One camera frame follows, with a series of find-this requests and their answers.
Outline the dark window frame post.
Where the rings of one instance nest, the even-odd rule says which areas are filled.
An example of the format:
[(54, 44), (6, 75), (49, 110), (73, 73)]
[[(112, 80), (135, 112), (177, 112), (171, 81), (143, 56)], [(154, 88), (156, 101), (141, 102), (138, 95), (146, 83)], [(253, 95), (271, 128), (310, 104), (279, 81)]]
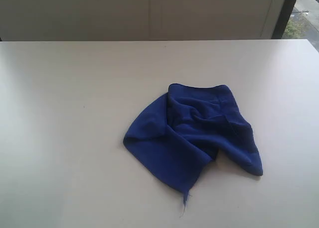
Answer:
[(297, 0), (284, 0), (271, 39), (281, 39)]

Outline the blue microfiber cloth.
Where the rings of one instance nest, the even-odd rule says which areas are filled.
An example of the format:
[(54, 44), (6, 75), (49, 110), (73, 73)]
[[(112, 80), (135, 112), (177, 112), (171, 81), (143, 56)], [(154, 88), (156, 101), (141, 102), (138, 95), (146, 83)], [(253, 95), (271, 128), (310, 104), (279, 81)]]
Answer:
[(169, 85), (133, 121), (123, 144), (157, 179), (182, 193), (184, 202), (219, 151), (249, 174), (263, 175), (252, 127), (226, 85)]

